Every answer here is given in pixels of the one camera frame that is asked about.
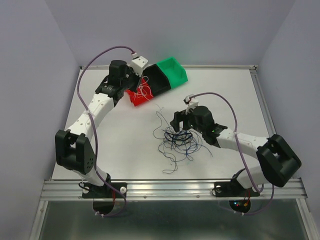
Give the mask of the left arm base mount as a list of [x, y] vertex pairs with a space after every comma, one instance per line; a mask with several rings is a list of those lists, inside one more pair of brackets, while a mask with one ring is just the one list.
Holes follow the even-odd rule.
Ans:
[[126, 182], [112, 182], [111, 186], [117, 191], [112, 190], [108, 186], [95, 186], [88, 182], [79, 182], [78, 186], [82, 189], [83, 199], [111, 199], [122, 198], [121, 188], [127, 188]]

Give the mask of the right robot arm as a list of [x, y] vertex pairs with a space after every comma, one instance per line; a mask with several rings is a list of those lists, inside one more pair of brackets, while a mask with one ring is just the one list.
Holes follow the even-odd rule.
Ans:
[[204, 141], [220, 149], [229, 149], [255, 158], [259, 166], [239, 170], [230, 181], [231, 192], [242, 195], [257, 185], [270, 183], [282, 188], [302, 166], [302, 162], [285, 139], [274, 134], [258, 137], [237, 133], [227, 126], [216, 123], [206, 106], [174, 113], [170, 125], [175, 131], [195, 130]]

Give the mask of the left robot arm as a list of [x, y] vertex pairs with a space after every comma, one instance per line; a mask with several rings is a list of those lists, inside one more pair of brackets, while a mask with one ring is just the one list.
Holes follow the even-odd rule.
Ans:
[[94, 186], [100, 197], [111, 193], [110, 175], [97, 166], [97, 156], [91, 145], [104, 117], [117, 105], [126, 90], [136, 91], [148, 60], [137, 57], [130, 63], [113, 60], [108, 75], [99, 84], [89, 105], [67, 129], [55, 134], [57, 165], [77, 173]]

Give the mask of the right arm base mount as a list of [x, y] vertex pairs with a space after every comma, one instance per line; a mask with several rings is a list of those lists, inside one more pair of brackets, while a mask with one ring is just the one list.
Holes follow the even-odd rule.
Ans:
[[243, 188], [235, 181], [217, 181], [211, 190], [211, 194], [217, 198], [231, 197], [259, 197], [260, 193], [255, 192], [252, 188]]

